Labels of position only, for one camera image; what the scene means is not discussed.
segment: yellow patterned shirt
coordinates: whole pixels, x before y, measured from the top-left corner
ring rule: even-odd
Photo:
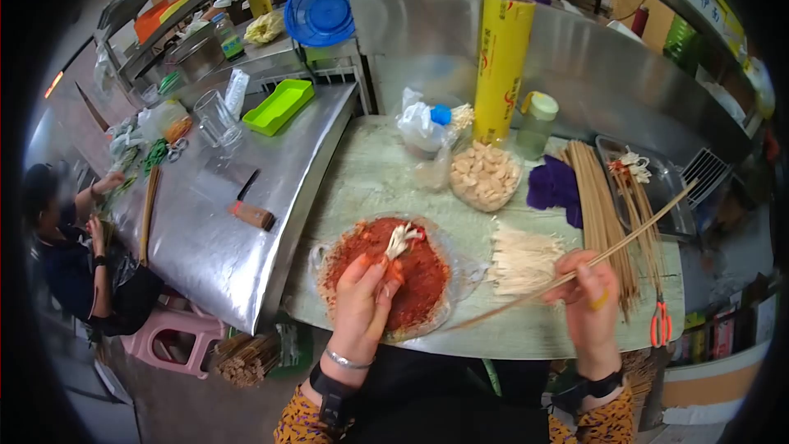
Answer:
[[[548,415],[548,434],[551,444],[601,444],[603,442],[630,444],[633,441],[633,406],[629,387],[617,399],[592,409],[578,420],[574,434],[564,423]],[[325,423],[319,418],[320,409],[301,393],[301,387],[282,410],[282,418],[274,430],[274,442],[313,442],[331,444],[334,441]]]

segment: yellow plastic wrap roll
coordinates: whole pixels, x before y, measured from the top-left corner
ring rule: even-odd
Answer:
[[[473,137],[499,146],[510,121],[526,60],[534,8],[531,0],[483,0]]]

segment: knife handle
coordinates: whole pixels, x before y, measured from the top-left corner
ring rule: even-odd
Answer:
[[[243,201],[236,201],[228,206],[227,212],[242,220],[242,222],[247,222],[265,231],[269,231],[274,223],[273,214]]]

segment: blue plastic basket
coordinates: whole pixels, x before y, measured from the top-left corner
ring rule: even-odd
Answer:
[[[348,38],[356,26],[349,0],[288,0],[285,29],[301,44],[325,47]]]

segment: stainless steel table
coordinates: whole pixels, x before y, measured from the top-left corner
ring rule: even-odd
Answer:
[[[250,95],[245,110],[265,95]],[[261,174],[245,202],[271,211],[263,232],[204,197],[193,183],[208,159],[222,152],[207,146],[196,129],[181,158],[162,163],[148,244],[150,267],[165,282],[222,321],[251,333],[279,307],[301,230],[323,174],[358,96],[356,83],[315,86],[315,97],[274,137],[244,128],[230,161],[251,163]],[[228,196],[228,204],[233,201]],[[112,204],[121,240],[137,255],[145,180]]]
[[[552,138],[549,145],[566,142]],[[449,232],[462,252],[479,261],[491,257],[491,233],[496,221],[518,229],[564,236],[570,247],[580,247],[581,231],[565,221],[564,210],[539,211],[526,205],[527,178],[507,205],[495,213],[471,209],[451,192],[439,194],[416,188],[413,166],[417,163],[405,152],[388,116],[366,116],[353,120],[342,137],[335,158],[316,197],[301,237],[293,268],[282,296],[288,313],[313,326],[331,329],[326,305],[318,296],[308,271],[310,248],[322,241],[335,241],[342,231],[360,218],[383,211],[408,211],[429,217]],[[528,162],[536,166],[540,162]],[[685,302],[682,266],[676,242],[664,241],[666,271],[664,298],[672,320],[673,339],[683,331]],[[630,316],[616,326],[616,341],[623,351],[650,346],[649,323],[655,310],[655,291],[641,278],[641,300]],[[427,336],[405,341],[400,346],[425,352],[456,356],[510,360],[573,358],[575,352],[567,336],[564,313],[540,303],[512,308],[457,331],[459,324],[505,303],[493,293],[492,284],[482,284],[459,302],[447,324]]]

